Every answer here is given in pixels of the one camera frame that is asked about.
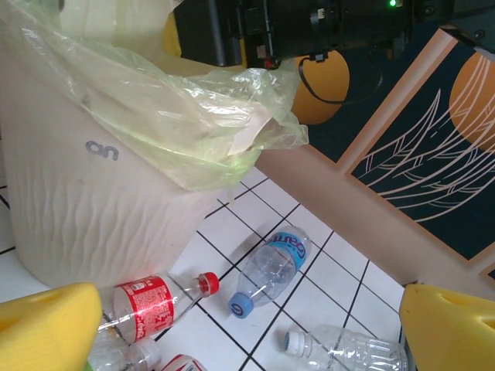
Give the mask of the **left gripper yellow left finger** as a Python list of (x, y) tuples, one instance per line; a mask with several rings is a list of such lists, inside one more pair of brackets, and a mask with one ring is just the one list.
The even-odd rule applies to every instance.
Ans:
[(101, 318), (92, 283), (0, 303), (0, 371), (87, 371)]

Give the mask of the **red label cola bottle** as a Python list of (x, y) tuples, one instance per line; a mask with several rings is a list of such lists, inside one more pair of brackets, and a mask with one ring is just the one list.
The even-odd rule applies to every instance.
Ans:
[(198, 301), (219, 289), (220, 280), (213, 272), (197, 277), (165, 272), (100, 289), (103, 315), (98, 332), (135, 343), (172, 328)]

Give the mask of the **clear bottle white green label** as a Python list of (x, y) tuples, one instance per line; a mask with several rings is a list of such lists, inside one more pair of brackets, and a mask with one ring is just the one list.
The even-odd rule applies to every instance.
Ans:
[(332, 325), (286, 332), (284, 351), (304, 371), (408, 371), (402, 344)]

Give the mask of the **pale green bin liner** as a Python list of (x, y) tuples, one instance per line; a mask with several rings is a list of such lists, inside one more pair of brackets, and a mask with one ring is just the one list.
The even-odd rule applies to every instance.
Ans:
[(215, 68), (162, 50), (185, 0), (0, 0), (0, 41), (102, 128), (191, 191), (239, 182), (266, 149), (308, 143), (292, 113), (299, 83)]

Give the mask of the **red orange label tea bottle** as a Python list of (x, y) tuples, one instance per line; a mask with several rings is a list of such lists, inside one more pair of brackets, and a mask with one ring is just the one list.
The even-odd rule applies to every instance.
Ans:
[(161, 371), (207, 371), (196, 358), (179, 354), (168, 361)]

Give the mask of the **blue label water bottle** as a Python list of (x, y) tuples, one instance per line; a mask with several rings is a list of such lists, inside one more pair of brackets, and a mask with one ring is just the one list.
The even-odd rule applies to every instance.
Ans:
[(285, 226), (274, 232), (242, 269), (228, 302), (232, 315), (244, 319), (255, 308), (272, 303), (304, 265), (311, 248), (308, 234), (300, 227)]

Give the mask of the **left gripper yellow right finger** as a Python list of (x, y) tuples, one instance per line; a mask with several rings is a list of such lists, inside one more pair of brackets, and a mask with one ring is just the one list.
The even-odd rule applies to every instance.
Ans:
[(410, 284), (399, 317), (418, 371), (495, 371), (495, 301)]

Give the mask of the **white plastic waste bin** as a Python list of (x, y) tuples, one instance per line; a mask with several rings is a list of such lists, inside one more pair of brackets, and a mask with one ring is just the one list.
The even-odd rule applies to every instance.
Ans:
[(225, 189), (184, 189), (2, 41), (0, 136), (17, 254), (51, 288), (169, 269)]

